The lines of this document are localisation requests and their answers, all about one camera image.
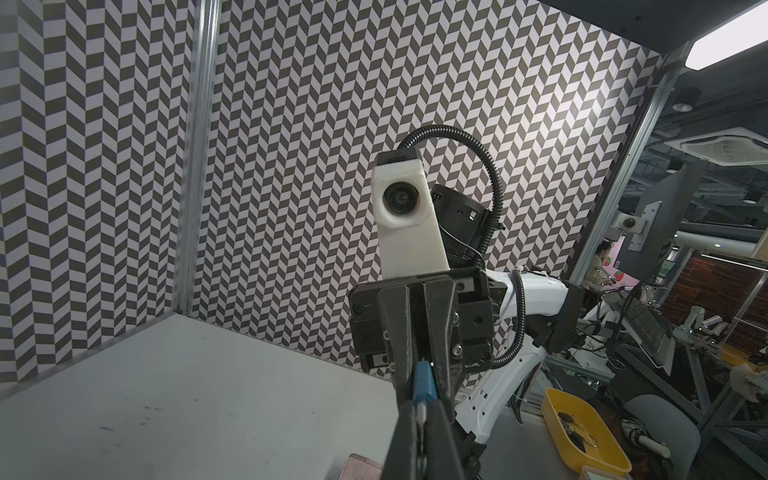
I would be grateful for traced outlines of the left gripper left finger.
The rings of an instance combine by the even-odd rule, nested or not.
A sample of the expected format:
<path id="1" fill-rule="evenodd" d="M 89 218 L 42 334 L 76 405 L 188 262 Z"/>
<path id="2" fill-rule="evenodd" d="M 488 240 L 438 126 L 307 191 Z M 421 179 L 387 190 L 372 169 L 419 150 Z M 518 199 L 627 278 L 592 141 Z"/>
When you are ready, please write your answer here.
<path id="1" fill-rule="evenodd" d="M 416 480 L 418 478 L 418 426 L 416 408 L 411 400 L 401 403 L 398 419 L 381 480 Z"/>

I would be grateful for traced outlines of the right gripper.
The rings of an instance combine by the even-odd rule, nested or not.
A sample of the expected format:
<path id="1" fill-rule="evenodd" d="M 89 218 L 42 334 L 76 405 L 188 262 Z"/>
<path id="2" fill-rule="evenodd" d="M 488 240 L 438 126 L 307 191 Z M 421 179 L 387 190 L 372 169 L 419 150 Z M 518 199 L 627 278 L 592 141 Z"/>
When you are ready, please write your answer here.
<path id="1" fill-rule="evenodd" d="M 390 366 L 396 395 L 411 396 L 417 352 L 417 359 L 431 358 L 439 398 L 454 399 L 464 371 L 491 367 L 509 301 L 508 276 L 477 267 L 359 284 L 348 302 L 361 368 Z"/>

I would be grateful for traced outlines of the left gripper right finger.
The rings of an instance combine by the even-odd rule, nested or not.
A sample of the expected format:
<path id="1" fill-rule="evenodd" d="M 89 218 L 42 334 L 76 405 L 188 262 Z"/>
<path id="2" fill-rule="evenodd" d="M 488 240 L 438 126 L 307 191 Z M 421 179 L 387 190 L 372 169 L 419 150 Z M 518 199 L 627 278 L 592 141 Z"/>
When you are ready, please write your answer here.
<path id="1" fill-rule="evenodd" d="M 425 479 L 464 480 L 464 469 L 454 441 L 452 423 L 439 400 L 427 407 L 424 435 Z"/>

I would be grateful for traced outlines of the blue padlock with key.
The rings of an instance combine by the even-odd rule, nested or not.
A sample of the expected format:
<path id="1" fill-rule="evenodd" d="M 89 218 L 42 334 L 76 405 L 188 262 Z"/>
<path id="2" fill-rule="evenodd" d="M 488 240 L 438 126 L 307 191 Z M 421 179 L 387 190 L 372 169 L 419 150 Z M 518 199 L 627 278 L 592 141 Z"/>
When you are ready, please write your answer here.
<path id="1" fill-rule="evenodd" d="M 428 407 L 437 399 L 432 364 L 426 360 L 416 363 L 413 373 L 412 402 L 416 411 L 416 423 L 423 427 L 427 421 Z"/>

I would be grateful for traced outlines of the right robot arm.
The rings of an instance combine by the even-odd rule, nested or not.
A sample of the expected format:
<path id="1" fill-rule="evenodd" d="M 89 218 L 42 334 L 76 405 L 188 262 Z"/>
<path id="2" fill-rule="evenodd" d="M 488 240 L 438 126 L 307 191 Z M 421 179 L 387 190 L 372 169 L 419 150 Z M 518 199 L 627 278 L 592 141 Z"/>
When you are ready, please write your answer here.
<path id="1" fill-rule="evenodd" d="M 381 280 L 349 294 L 364 371 L 388 368 L 398 420 L 386 479 L 470 479 L 501 408 L 549 352 L 568 343 L 579 288 L 539 273 L 486 269 L 503 212 L 483 219 L 456 191 L 414 180 L 376 185 Z"/>

